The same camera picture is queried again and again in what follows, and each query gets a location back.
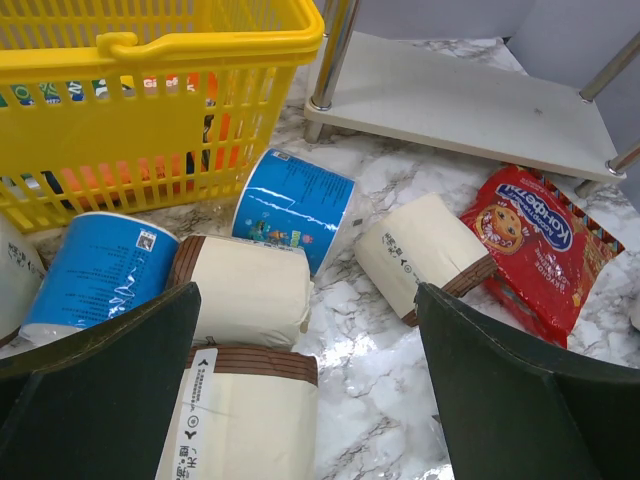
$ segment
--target marble surface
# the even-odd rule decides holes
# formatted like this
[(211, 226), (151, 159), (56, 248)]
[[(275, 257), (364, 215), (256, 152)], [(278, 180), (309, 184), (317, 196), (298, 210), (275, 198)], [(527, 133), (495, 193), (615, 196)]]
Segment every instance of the marble surface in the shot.
[[(524, 74), (499, 39), (415, 44)], [(273, 145), (357, 179), (378, 216), (428, 192), (440, 193), (454, 213), (462, 213), (499, 168), (483, 158), (332, 127), (320, 143), (309, 145), (302, 140), (306, 74), (300, 69), (295, 78)], [(577, 180), (552, 178), (627, 247), (600, 274), (569, 348), (640, 368), (640, 333), (629, 321), (640, 290), (640, 215), (616, 187), (585, 201), (573, 195)], [(232, 213), (230, 203), (209, 202), (136, 216), (184, 238), (227, 234)], [(51, 258), (61, 233), (40, 233), (32, 240)], [(434, 433), (437, 408), (417, 330), (400, 322), (351, 248), (315, 282), (309, 331), (296, 350), (315, 355), (320, 367), (317, 479), (452, 480), (441, 437)], [(464, 301), (519, 328), (482, 287)]]

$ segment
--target qr code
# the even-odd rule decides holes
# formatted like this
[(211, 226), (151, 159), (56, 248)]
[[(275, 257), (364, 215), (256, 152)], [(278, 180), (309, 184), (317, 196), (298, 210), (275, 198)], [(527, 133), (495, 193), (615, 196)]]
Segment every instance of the qr code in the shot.
[(277, 150), (273, 151), (273, 156), (276, 157), (276, 158), (279, 158), (280, 160), (284, 160), (285, 162), (291, 158), (286, 153), (282, 153), (282, 152), (279, 152)]
[(140, 230), (140, 235), (138, 236), (138, 242), (136, 243), (136, 247), (141, 248), (142, 250), (146, 250), (150, 252), (153, 250), (153, 246), (156, 243), (156, 234), (147, 232), (146, 230)]

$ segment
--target blue cylindrical container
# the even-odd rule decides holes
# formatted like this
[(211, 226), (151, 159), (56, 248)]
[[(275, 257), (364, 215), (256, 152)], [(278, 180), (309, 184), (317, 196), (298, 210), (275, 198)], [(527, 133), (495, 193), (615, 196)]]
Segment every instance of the blue cylindrical container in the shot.
[(44, 345), (160, 295), (178, 244), (171, 233), (135, 218), (79, 215), (69, 225), (20, 335)]
[(302, 248), (315, 275), (338, 234), (354, 187), (347, 177), (270, 149), (240, 197), (232, 235)]

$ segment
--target yellow basket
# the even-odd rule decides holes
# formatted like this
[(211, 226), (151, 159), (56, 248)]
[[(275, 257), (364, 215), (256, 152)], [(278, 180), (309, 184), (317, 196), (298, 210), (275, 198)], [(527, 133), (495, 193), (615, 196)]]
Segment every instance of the yellow basket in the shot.
[(241, 191), (312, 0), (0, 1), (0, 210), (23, 232)]

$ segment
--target blue logo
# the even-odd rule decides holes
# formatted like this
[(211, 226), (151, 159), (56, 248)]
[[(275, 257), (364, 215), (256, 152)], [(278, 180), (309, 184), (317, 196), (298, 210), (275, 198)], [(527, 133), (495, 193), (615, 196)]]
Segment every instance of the blue logo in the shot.
[(516, 202), (520, 211), (530, 224), (538, 227), (545, 240), (558, 252), (566, 252), (571, 248), (573, 233), (567, 221), (558, 212), (535, 193), (516, 187), (515, 185), (500, 184), (496, 193), (501, 197)]

